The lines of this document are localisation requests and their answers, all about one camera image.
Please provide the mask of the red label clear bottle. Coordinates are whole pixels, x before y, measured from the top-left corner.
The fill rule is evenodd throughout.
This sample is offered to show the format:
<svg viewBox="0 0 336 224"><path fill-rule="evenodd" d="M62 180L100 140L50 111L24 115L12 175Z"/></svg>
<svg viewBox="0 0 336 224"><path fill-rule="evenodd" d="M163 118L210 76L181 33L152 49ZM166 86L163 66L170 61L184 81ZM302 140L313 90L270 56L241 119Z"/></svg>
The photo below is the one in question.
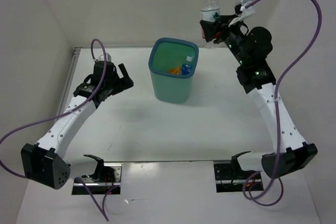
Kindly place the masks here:
<svg viewBox="0 0 336 224"><path fill-rule="evenodd" d="M201 20L214 22L220 16L219 0L203 0L199 11Z"/></svg>

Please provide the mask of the orange juice bottle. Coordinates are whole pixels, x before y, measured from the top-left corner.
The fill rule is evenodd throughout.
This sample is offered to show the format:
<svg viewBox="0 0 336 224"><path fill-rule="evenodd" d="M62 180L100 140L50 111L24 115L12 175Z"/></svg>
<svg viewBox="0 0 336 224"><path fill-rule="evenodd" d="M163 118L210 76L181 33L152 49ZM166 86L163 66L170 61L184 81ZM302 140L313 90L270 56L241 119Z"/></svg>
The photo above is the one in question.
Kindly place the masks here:
<svg viewBox="0 0 336 224"><path fill-rule="evenodd" d="M181 67L170 69L168 73L175 74L175 75L181 75Z"/></svg>

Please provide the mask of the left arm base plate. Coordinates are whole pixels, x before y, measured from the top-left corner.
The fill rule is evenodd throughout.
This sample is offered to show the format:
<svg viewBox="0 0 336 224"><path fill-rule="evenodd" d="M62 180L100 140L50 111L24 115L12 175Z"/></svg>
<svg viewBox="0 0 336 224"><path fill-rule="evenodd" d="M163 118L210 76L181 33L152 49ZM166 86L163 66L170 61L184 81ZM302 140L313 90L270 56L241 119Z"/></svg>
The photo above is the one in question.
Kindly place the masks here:
<svg viewBox="0 0 336 224"><path fill-rule="evenodd" d="M83 183L93 195L119 195L121 192L122 163L105 162L104 171L98 178L93 178L96 168L95 162L73 163L70 167L70 178L74 179L72 195L88 195Z"/></svg>

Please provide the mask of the blue label water bottle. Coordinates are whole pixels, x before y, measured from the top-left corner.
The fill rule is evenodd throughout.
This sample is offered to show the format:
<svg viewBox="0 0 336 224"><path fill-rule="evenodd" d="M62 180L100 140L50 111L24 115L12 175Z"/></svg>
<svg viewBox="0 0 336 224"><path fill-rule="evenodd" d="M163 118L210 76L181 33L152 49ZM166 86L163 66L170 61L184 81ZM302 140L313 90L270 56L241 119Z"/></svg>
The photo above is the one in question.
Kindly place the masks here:
<svg viewBox="0 0 336 224"><path fill-rule="evenodd" d="M193 68L193 56L186 56L185 62L181 66L181 75L188 75Z"/></svg>

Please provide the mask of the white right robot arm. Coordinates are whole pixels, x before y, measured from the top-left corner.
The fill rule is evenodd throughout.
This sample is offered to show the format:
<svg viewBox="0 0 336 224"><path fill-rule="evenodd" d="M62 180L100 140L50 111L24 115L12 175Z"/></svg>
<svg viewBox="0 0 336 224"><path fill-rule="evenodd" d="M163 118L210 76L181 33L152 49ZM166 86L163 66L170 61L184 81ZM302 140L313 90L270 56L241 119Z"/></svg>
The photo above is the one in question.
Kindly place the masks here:
<svg viewBox="0 0 336 224"><path fill-rule="evenodd" d="M263 27L243 33L241 27L245 23L232 25L233 19L233 15L224 15L214 22L201 20L200 25L207 42L223 42L239 63L237 79L257 106L274 151L237 154L232 157L230 172L235 178L243 178L249 170L261 171L276 179L304 168L318 150L299 133L279 94L280 82L266 61L273 49L271 33Z"/></svg>

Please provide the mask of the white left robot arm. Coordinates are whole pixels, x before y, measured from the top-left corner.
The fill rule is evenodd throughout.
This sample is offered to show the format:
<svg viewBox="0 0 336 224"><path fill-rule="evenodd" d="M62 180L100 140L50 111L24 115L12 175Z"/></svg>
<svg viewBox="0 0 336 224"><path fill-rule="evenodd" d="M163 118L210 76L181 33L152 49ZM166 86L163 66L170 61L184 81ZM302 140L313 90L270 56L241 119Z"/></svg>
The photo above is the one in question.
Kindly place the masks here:
<svg viewBox="0 0 336 224"><path fill-rule="evenodd" d="M97 61L93 73L77 86L61 117L52 128L34 145L25 144L21 157L25 176L51 187L60 189L68 179L88 177L93 182L101 181L111 169L104 160L86 154L79 161L65 161L66 151L85 121L108 97L133 87L124 64L115 66L112 62Z"/></svg>

